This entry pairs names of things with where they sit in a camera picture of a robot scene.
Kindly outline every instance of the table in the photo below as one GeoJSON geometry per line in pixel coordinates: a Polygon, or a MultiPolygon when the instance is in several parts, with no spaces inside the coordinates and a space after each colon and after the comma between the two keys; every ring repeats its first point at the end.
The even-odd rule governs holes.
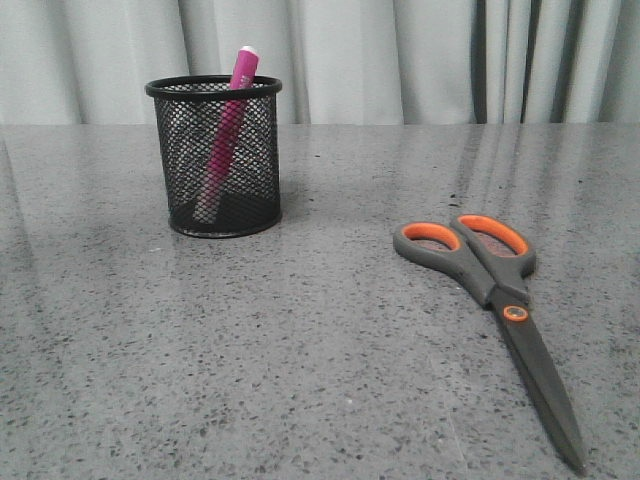
{"type": "Polygon", "coordinates": [[[282,125],[283,219],[225,240],[169,229],[154,126],[1,132],[1,478],[576,478],[491,313],[392,248],[462,212],[536,246],[587,478],[637,478],[640,125],[282,125]]]}

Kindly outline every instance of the gray scissors handle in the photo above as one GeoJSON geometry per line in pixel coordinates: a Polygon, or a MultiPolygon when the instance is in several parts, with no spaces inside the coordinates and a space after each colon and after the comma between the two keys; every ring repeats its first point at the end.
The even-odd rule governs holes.
{"type": "Polygon", "coordinates": [[[536,252],[520,233],[486,215],[461,215],[451,222],[451,226],[466,239],[475,256],[502,290],[529,303],[524,278],[535,269],[536,252]],[[477,232],[497,238],[515,255],[500,256],[491,252],[477,232]]]}
{"type": "Polygon", "coordinates": [[[496,282],[455,230],[439,223],[408,223],[394,232],[393,247],[407,260],[446,273],[480,305],[488,305],[496,282]],[[444,244],[447,250],[424,247],[416,240],[436,241],[444,244]]]}

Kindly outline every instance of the pink highlighter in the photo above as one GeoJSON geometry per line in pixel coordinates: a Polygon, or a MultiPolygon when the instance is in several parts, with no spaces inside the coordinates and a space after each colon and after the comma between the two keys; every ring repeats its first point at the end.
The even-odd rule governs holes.
{"type": "MultiPolygon", "coordinates": [[[[253,47],[242,47],[233,68],[229,89],[250,88],[259,60],[260,57],[253,47]]],[[[204,223],[216,221],[222,197],[222,184],[229,175],[233,163],[233,152],[238,143],[246,106],[246,100],[229,100],[222,109],[220,123],[207,164],[203,190],[198,196],[194,211],[194,217],[197,217],[197,221],[204,221],[204,223]]]]}

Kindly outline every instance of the pen holder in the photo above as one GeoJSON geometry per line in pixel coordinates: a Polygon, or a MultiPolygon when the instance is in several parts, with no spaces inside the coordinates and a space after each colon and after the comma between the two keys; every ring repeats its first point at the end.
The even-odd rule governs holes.
{"type": "Polygon", "coordinates": [[[229,89],[228,75],[175,77],[145,86],[160,137],[169,225],[203,238],[249,235],[280,220],[276,93],[257,76],[229,89]]]}

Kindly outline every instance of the curtain fold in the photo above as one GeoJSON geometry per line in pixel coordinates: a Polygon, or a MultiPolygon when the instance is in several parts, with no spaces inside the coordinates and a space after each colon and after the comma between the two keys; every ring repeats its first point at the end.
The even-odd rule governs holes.
{"type": "Polygon", "coordinates": [[[144,84],[283,81],[281,123],[640,121],[636,0],[0,0],[2,123],[153,123],[144,84]]]}

